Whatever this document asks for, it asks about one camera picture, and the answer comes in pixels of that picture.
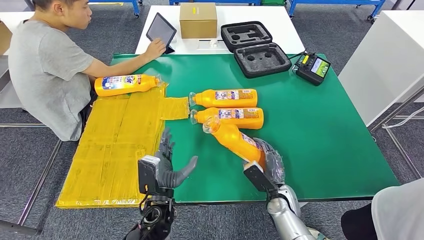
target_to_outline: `bottle cap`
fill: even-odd
[[[191,124],[193,124],[193,125],[198,123],[198,111],[197,110],[192,109],[190,111],[190,121],[191,121]]]
[[[210,116],[203,123],[203,132],[213,134],[220,129],[221,122],[218,116]]]
[[[196,93],[190,92],[188,95],[188,103],[190,104],[190,107],[196,105]]]
[[[156,86],[157,86],[157,87],[160,87],[160,86],[162,86],[163,84],[165,84],[165,82],[164,82],[164,81],[162,81],[162,77],[161,77],[161,75],[160,75],[160,74],[158,74],[158,75],[154,76],[154,78],[155,78],[155,80],[156,80]]]

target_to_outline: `gray carpet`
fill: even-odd
[[[70,37],[86,52],[108,63],[113,53],[133,53],[143,29],[150,4],[167,4],[166,0],[145,1],[139,19],[130,4],[124,6],[92,6],[93,20],[86,31],[72,30]],[[390,9],[387,3],[384,9]],[[303,44],[311,51],[325,53],[339,73],[371,24],[365,19],[371,6],[298,5],[293,24]],[[422,107],[413,104],[411,113]],[[0,123],[36,123],[36,119],[20,109],[0,109]],[[393,130],[404,144],[417,168],[424,174],[423,123],[408,122]],[[374,136],[383,155],[401,183],[415,178],[386,131]],[[49,129],[0,128],[0,219],[16,222],[43,170],[57,138]],[[77,144],[65,142],[57,156],[48,181],[27,220],[27,226],[43,228],[42,234],[28,237],[0,231],[0,240],[118,240],[138,220],[135,208],[58,209],[54,203],[68,172]],[[350,209],[369,201],[311,202],[302,208],[302,219],[312,228],[334,240],[344,240],[340,217]],[[275,240],[276,230],[263,204],[179,206],[178,218],[172,226],[176,240]]]

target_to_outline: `bottle label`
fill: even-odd
[[[215,99],[216,100],[239,100],[239,99],[252,99],[253,93],[252,90],[242,89],[242,90],[226,90],[226,91],[216,91]]]
[[[103,78],[101,86],[104,90],[130,88],[132,85],[134,85],[135,82],[140,82],[141,79],[141,74],[126,76],[107,76]]]
[[[218,117],[220,119],[257,119],[259,111],[255,108],[236,108],[236,109],[220,109]]]
[[[261,149],[261,146],[259,146],[259,144],[257,144],[253,139],[251,139],[250,137],[246,136],[244,133],[241,132],[241,138],[248,142],[249,144],[251,144],[252,146],[255,146],[257,149]]]

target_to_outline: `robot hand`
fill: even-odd
[[[141,220],[130,230],[124,240],[165,240],[171,232],[171,224],[177,217],[174,209],[174,188],[178,187],[195,169],[197,156],[179,171],[173,171],[169,128],[160,138],[159,150],[154,156],[146,155],[138,161],[139,191],[145,194],[139,208]]]
[[[283,160],[266,141],[254,138],[265,153],[265,169],[244,164],[244,174],[260,192],[267,192],[267,211],[281,240],[316,240],[300,219],[301,208],[295,191],[285,184]]]

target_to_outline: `black hair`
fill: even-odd
[[[72,6],[72,4],[78,0],[60,0],[68,6]],[[53,2],[53,0],[32,0],[34,6],[39,7],[43,10],[46,10],[49,5]]]

